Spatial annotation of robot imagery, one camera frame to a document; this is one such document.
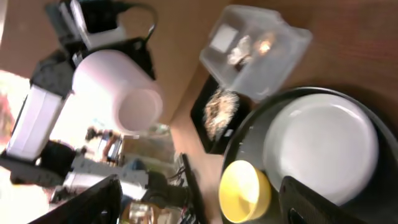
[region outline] black tray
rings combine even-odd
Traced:
[[[238,110],[235,112],[234,117],[231,119],[231,122],[226,127],[224,133],[222,133],[218,139],[214,141],[210,140],[207,136],[206,128],[204,127],[203,109],[217,89],[218,82],[210,75],[191,110],[193,125],[195,126],[205,152],[210,154],[224,154],[229,140],[231,140],[235,130],[237,130],[241,122],[250,113],[248,102],[239,96]]]
[[[368,223],[398,223],[398,142],[390,129],[369,108],[343,93],[318,87],[300,87],[264,100],[242,122],[229,142],[223,171],[236,160],[245,160],[264,171],[262,148],[269,125],[276,114],[291,101],[305,95],[327,93],[343,97],[359,106],[372,121],[379,141],[379,160],[368,186],[341,206],[346,213]],[[223,216],[224,223],[230,223]],[[260,219],[247,223],[282,223],[278,193],[272,190],[270,209]]]

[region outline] black cable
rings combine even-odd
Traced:
[[[114,2],[114,10],[117,14],[126,12],[127,10],[129,10],[132,7],[139,7],[141,9],[145,9],[145,10],[151,12],[151,14],[152,14],[154,23],[149,28],[148,35],[145,38],[145,42],[148,42],[150,37],[152,37],[152,34],[154,33],[156,26],[157,26],[157,22],[159,20],[159,18],[157,17],[157,12],[152,6],[145,4],[145,3],[129,3],[129,2],[122,2],[122,1]]]
[[[168,179],[173,179],[173,178],[176,178],[178,176],[181,176],[181,174],[183,174],[184,172],[185,172],[185,167],[181,167],[181,168],[178,169],[176,174],[174,174],[171,177],[168,177]]]

